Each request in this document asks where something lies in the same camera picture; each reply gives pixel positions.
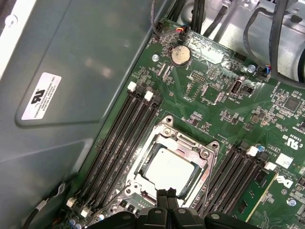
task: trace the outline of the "black cable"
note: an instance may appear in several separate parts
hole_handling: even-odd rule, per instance
[[[31,222],[33,221],[33,219],[35,218],[35,216],[37,215],[37,213],[39,212],[39,210],[37,208],[35,208],[31,214],[29,215],[29,217],[27,218],[27,220],[25,221],[24,225],[22,226],[22,229],[28,229]]]
[[[175,30],[172,30],[172,31],[168,31],[168,32],[165,32],[165,33],[161,33],[157,30],[155,24],[154,24],[154,10],[155,10],[155,6],[156,6],[156,0],[152,0],[152,8],[151,8],[151,25],[152,25],[152,30],[153,32],[159,36],[159,37],[165,37],[165,36],[168,36],[168,35],[171,35],[173,33],[176,32],[176,29]]]
[[[173,14],[173,17],[172,17],[172,21],[177,21],[178,18],[179,18],[179,15],[186,3],[186,0],[177,0],[178,1],[178,6]]]
[[[219,10],[218,14],[216,15],[214,21],[212,24],[207,28],[207,30],[204,32],[205,37],[209,37],[211,33],[215,30],[219,22],[224,18],[224,15],[226,14],[228,8],[225,6],[222,6],[221,9]]]
[[[199,11],[199,1],[194,1],[194,9],[193,9],[193,15],[192,15],[192,23],[191,23],[191,30],[197,31],[197,20],[198,20],[198,11]]]
[[[198,13],[198,23],[197,23],[197,32],[201,33],[202,23],[203,23],[203,15],[204,15],[204,5],[205,0],[200,0],[199,2],[199,13]]]
[[[244,47],[246,48],[246,51],[248,52],[249,56],[250,56],[250,59],[252,59],[253,61],[255,61],[258,65],[260,65],[261,67],[265,67],[265,64],[262,64],[260,63],[260,61],[256,58],[256,56],[254,55],[254,53],[252,52],[251,50],[251,47],[250,47],[250,43],[249,43],[249,29],[250,29],[250,26],[253,24],[253,22],[256,20],[256,17],[258,15],[258,13],[261,12],[267,16],[272,16],[273,13],[267,11],[265,8],[257,8],[252,16],[250,17],[245,29],[244,29],[244,34],[243,34],[243,41],[244,41]]]
[[[272,20],[272,27],[269,38],[269,58],[271,63],[271,76],[278,81],[285,83],[289,86],[305,89],[305,83],[301,83],[290,79],[278,72],[278,47],[280,43],[280,36],[282,24],[285,16],[285,11],[288,5],[288,0],[280,0],[275,4],[274,15]]]
[[[299,78],[299,82],[305,83],[305,49],[303,50],[299,63],[297,65],[297,76]]]

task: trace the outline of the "white label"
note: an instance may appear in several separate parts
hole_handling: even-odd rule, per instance
[[[294,183],[292,180],[285,179],[284,176],[277,176],[276,180],[279,184],[283,184],[286,188],[290,188]]]
[[[284,168],[289,168],[292,161],[293,161],[293,158],[288,157],[287,155],[281,153],[275,162]]]
[[[21,119],[42,119],[60,81],[61,77],[58,75],[43,73]]]

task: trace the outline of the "label sticker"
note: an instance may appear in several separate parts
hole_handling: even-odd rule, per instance
[[[284,168],[289,168],[292,161],[293,159],[291,157],[288,157],[287,155],[281,153],[275,162]]]
[[[43,73],[21,119],[42,119],[60,81],[61,77],[58,75]]]

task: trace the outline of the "black ram slot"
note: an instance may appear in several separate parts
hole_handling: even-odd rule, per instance
[[[150,111],[148,112],[147,117],[144,118],[142,121],[143,125],[139,126],[140,132],[138,133],[138,136],[136,138],[134,138],[135,142],[133,142],[131,144],[132,147],[129,148],[127,157],[125,158],[122,166],[119,167],[119,170],[117,171],[117,174],[116,174],[115,178],[113,179],[110,187],[106,188],[107,192],[103,195],[103,197],[99,201],[100,204],[99,204],[99,206],[97,206],[97,209],[106,204],[107,199],[111,195],[113,189],[117,185],[118,180],[121,178],[123,172],[125,171],[126,165],[128,163],[130,163],[130,160],[131,160],[136,148],[138,147],[139,143],[141,142],[142,138],[144,137],[145,132],[147,131],[149,125],[151,124],[151,122],[158,110],[158,106],[159,106],[160,102],[161,102],[161,99],[159,97],[157,98],[157,100],[154,100],[152,102],[152,105],[150,107]]]
[[[231,162],[233,156],[235,155],[235,146],[232,147],[232,150],[230,150],[229,153],[226,154],[224,160],[221,161],[220,165],[218,166],[217,170],[213,172],[213,176],[211,178],[208,190],[214,189],[214,186],[216,182],[218,181],[219,177],[224,173],[226,167]],[[198,202],[196,210],[199,212],[200,209],[203,208],[203,202],[204,202],[204,196],[205,193],[201,195],[201,200]]]
[[[141,100],[137,100],[135,102],[133,108],[128,111],[128,114],[126,115],[127,119],[124,120],[122,127],[120,128],[120,130],[118,130],[118,134],[116,134],[115,138],[113,138],[113,140],[109,142],[109,145],[105,146],[102,153],[107,154],[108,156],[104,160],[103,166],[98,171],[98,175],[95,176],[94,182],[90,187],[90,191],[87,195],[86,203],[92,201],[95,194],[99,191],[99,187],[103,182],[103,179],[107,175],[109,168],[112,166],[112,163],[116,158],[117,151],[115,151],[115,149],[120,147],[122,142],[124,142],[125,138],[127,137],[128,131],[126,131],[126,129],[129,129],[131,127],[131,120],[134,118],[134,116],[139,110],[139,106],[141,105]]]
[[[119,114],[118,114],[118,118],[116,119],[114,125],[112,125],[111,130],[109,131],[109,134],[106,136],[106,138],[104,139],[101,148],[94,160],[93,166],[90,168],[89,173],[86,176],[86,179],[82,185],[81,191],[79,192],[80,197],[83,197],[86,194],[86,189],[91,185],[93,179],[94,179],[94,171],[96,171],[97,167],[98,167],[98,162],[103,161],[103,157],[105,156],[104,154],[101,153],[102,148],[105,144],[107,144],[109,142],[109,139],[112,138],[115,130],[117,129],[119,123],[121,123],[122,119],[124,118],[124,114],[126,113],[126,110],[128,109],[128,107],[131,105],[133,100],[133,96],[130,94],[128,95],[128,97],[126,98],[123,107],[121,108]]]
[[[230,185],[223,191],[217,205],[214,207],[213,211],[223,211],[226,208],[226,204],[230,199],[230,196],[236,193],[236,187],[241,183],[243,177],[247,176],[248,171],[253,167],[253,163],[250,160],[245,160],[236,173],[233,179],[230,179]]]
[[[227,187],[227,185],[231,182],[231,178],[234,177],[234,174],[236,173],[236,168],[239,166],[239,164],[242,162],[243,157],[239,154],[236,154],[231,161],[231,164],[229,164],[228,170],[220,177],[218,182],[215,185],[214,189],[210,189],[208,191],[208,197],[206,200],[206,204],[204,206],[204,212],[208,213],[213,209],[217,201],[219,200],[219,196],[222,193],[222,191]]]
[[[94,202],[94,207],[98,206],[102,194],[107,191],[107,186],[109,186],[109,182],[112,182],[113,177],[115,177],[117,173],[117,168],[122,166],[122,163],[127,156],[128,151],[127,148],[130,148],[130,144],[132,144],[138,136],[136,135],[136,130],[139,127],[139,124],[141,123],[144,115],[146,114],[148,109],[148,104],[143,103],[139,112],[135,114],[134,118],[130,122],[131,129],[126,129],[125,135],[127,136],[121,144],[118,145],[118,147],[115,149],[115,153],[113,155],[114,161],[109,164],[110,168],[107,170],[107,176],[105,179],[103,179],[102,184],[99,186],[99,191],[96,193],[93,199],[96,201]]]
[[[239,198],[244,193],[246,188],[248,187],[249,183],[253,180],[253,178],[258,174],[260,169],[260,166],[258,164],[255,164],[254,167],[251,169],[250,173],[246,178],[239,184],[239,186],[236,188],[237,192],[235,193],[234,198],[232,198],[230,204],[228,205],[227,209],[224,210],[225,214],[231,214],[233,209],[235,208],[235,205],[237,204]]]

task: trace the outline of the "screw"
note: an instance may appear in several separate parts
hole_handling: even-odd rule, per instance
[[[203,157],[203,158],[208,158],[209,157],[209,152],[207,152],[207,151],[204,151],[202,154],[201,154],[201,156]]]
[[[294,207],[294,206],[296,205],[296,200],[293,199],[293,198],[288,198],[287,204],[288,204],[289,206]]]
[[[157,62],[158,60],[159,60],[159,55],[157,55],[157,54],[154,54],[154,55],[152,55],[152,61],[153,62]]]
[[[16,25],[17,22],[18,22],[18,18],[14,14],[7,16],[5,19],[5,25],[8,26],[9,28]]]
[[[217,215],[217,214],[212,214],[212,215],[211,215],[211,218],[212,218],[212,219],[220,219],[220,216]]]
[[[294,9],[292,10],[292,13],[298,13],[299,11],[300,11],[299,8],[294,8]]]
[[[186,212],[186,210],[183,209],[183,208],[180,208],[180,209],[178,209],[178,212],[179,212],[180,214],[184,214],[184,213]]]
[[[253,64],[250,64],[248,67],[247,67],[247,71],[249,73],[254,73],[256,71],[256,67],[253,65]]]

